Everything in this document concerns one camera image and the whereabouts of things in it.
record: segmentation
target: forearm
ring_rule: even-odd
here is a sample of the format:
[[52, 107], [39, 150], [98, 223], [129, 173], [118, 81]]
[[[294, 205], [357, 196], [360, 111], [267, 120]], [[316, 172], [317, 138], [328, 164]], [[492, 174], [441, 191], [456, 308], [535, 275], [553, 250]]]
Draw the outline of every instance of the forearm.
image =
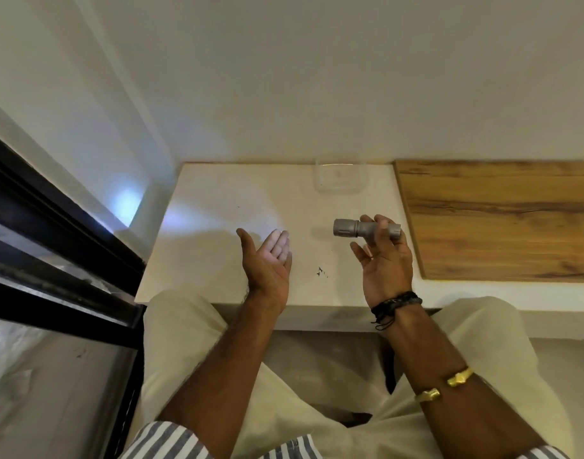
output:
[[447, 385], [467, 364], [420, 305], [397, 310], [386, 336], [413, 391], [441, 392], [422, 409], [445, 458], [515, 458], [545, 444], [477, 375], [456, 388]]
[[212, 351], [159, 416], [196, 434], [215, 459], [230, 457], [278, 312], [250, 294]]

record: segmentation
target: person's left hand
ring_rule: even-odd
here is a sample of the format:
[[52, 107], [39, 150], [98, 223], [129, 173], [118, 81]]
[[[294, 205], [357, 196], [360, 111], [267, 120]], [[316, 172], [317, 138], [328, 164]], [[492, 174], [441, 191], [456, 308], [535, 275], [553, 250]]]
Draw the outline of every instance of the person's left hand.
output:
[[289, 273], [292, 252], [287, 231], [273, 230], [256, 250], [250, 234], [237, 229], [243, 249], [243, 269], [250, 294], [254, 293], [273, 302], [281, 313], [288, 302]]

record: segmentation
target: white tabletop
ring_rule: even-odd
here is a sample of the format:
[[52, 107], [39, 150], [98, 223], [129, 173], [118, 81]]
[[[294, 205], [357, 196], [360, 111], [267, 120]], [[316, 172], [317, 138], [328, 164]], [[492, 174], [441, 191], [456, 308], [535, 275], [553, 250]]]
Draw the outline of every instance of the white tabletop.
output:
[[[247, 291], [241, 246], [243, 227], [257, 245], [273, 229], [290, 232], [294, 253], [288, 308], [279, 328], [370, 330], [360, 265], [349, 239], [334, 237], [335, 218], [383, 214], [408, 231], [391, 165], [368, 166], [359, 194], [322, 194], [313, 166], [186, 164], [179, 176], [137, 302], [165, 289], [196, 290], [220, 311]], [[584, 284], [423, 280], [414, 262], [414, 290], [426, 307], [459, 297], [492, 295], [521, 310], [584, 311]]]

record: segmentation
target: bracelet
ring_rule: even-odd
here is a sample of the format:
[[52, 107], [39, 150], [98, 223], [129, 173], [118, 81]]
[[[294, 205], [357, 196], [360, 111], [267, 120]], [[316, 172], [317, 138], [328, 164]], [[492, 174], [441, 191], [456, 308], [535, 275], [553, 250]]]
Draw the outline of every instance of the bracelet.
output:
[[[423, 300], [412, 291], [405, 291], [394, 298], [382, 301], [372, 308], [371, 312], [375, 316], [375, 322], [371, 323], [377, 324], [375, 329], [379, 331], [385, 330], [394, 323], [394, 313], [396, 312], [396, 309], [409, 304], [421, 304], [422, 302]], [[388, 322], [383, 323], [387, 317], [391, 317], [391, 319]]]
[[[472, 374], [474, 374], [473, 370], [470, 367], [467, 367], [462, 372], [455, 374], [452, 378], [448, 378], [447, 385], [451, 386], [452, 388], [463, 385]], [[415, 396], [415, 401], [419, 403], [425, 403], [426, 401], [434, 401], [439, 396], [441, 396], [441, 392], [438, 389], [433, 388], [432, 390], [419, 393], [417, 396]]]

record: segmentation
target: black braided bracelet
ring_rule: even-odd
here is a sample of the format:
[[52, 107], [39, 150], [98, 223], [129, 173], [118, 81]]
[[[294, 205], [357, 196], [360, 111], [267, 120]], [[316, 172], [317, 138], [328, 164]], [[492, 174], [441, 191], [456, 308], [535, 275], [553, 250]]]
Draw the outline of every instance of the black braided bracelet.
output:
[[[375, 316], [375, 322], [372, 324], [377, 324], [375, 329], [381, 331], [387, 329], [394, 322], [394, 314], [396, 309], [402, 308], [409, 304], [421, 304], [422, 299], [413, 293], [412, 291], [405, 291], [394, 298], [382, 301], [377, 306], [371, 309], [371, 312]], [[391, 317], [386, 323], [382, 323], [384, 319]]]

